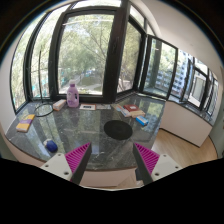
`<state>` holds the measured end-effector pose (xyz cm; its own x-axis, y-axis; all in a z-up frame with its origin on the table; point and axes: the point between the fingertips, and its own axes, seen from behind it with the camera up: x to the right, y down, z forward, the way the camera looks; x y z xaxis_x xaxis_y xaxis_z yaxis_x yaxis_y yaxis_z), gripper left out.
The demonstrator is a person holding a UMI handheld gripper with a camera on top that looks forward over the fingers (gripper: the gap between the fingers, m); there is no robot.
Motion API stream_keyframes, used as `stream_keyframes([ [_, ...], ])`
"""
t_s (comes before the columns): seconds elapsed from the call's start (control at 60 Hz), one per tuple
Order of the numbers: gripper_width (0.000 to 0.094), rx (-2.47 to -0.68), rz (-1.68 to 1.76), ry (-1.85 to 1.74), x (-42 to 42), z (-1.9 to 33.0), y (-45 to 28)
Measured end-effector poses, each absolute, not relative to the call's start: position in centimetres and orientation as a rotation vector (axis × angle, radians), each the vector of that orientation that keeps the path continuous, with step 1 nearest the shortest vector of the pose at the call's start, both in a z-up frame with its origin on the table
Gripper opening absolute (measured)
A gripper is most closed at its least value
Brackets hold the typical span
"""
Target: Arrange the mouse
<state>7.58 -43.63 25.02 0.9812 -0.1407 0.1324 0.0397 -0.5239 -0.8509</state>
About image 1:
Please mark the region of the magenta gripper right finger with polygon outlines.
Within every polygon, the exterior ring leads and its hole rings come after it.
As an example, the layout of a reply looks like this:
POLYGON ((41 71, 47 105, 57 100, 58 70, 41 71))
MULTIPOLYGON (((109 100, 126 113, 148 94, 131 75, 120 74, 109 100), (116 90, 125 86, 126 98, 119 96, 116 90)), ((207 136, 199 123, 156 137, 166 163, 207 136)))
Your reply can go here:
POLYGON ((133 144, 133 154, 138 174, 145 185, 182 169, 168 154, 159 155, 138 143, 133 144))

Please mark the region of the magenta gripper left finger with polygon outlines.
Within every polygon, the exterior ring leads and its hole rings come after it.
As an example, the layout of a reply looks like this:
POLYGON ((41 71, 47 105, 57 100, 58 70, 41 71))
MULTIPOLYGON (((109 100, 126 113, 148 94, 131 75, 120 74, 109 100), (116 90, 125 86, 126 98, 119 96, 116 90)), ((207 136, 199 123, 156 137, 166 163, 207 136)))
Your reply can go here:
POLYGON ((86 143, 66 154, 55 154, 41 169, 79 185, 91 153, 92 145, 86 143))

